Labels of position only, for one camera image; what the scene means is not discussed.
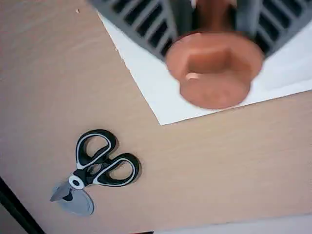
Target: wooden table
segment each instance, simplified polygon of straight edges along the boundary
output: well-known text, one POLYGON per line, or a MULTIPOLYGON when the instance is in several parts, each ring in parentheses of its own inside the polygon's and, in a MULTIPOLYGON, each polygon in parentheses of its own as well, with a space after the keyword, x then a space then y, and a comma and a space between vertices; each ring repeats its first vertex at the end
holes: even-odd
POLYGON ((312 212, 312 92, 159 126, 85 1, 4 0, 0 27, 0 176, 47 234, 312 212), (76 217, 49 198, 94 128, 114 132, 143 173, 87 188, 95 212, 76 217))

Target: black scissors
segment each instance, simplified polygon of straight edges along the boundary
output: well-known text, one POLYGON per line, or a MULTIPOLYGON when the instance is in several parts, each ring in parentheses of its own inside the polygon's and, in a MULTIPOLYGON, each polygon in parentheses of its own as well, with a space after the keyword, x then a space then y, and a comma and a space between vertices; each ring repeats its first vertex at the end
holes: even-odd
POLYGON ((76 145, 77 169, 52 195, 50 201, 67 197, 72 189, 83 189, 90 184, 98 184, 110 187, 121 187, 132 183, 138 176, 140 169, 139 160, 130 153, 121 154, 114 159, 109 159, 109 154, 115 149, 116 137, 103 129, 91 130, 83 134, 76 145), (92 157, 88 156, 85 148, 87 141, 92 137, 102 137, 107 145, 99 149, 92 157), (132 171, 125 179, 113 179, 109 173, 122 163, 129 163, 132 171))

